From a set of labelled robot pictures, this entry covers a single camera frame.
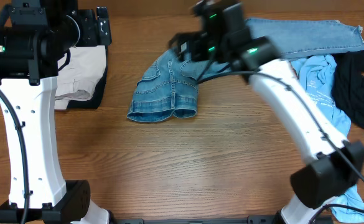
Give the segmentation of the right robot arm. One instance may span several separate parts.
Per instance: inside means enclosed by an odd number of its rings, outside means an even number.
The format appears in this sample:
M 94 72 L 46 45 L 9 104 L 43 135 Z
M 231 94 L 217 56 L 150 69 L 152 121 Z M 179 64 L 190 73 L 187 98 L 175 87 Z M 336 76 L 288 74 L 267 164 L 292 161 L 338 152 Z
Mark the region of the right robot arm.
M 178 33 L 169 42 L 179 60 L 229 64 L 267 102 L 294 140 L 304 166 L 291 175 L 294 195 L 274 216 L 250 223 L 330 223 L 321 213 L 354 186 L 364 164 L 364 146 L 349 142 L 300 86 L 291 64 L 266 37 L 253 39 L 238 1 L 200 1 L 197 32 Z

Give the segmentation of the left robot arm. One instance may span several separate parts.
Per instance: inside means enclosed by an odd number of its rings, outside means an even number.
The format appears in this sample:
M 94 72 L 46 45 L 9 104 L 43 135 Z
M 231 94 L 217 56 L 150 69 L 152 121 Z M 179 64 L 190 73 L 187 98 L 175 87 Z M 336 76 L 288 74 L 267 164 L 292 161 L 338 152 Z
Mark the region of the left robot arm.
M 0 223 L 111 224 L 87 180 L 65 180 L 57 152 L 55 92 L 72 47 L 111 43 L 108 10 L 76 1 L 13 0 L 0 12 L 0 105 L 11 189 Z

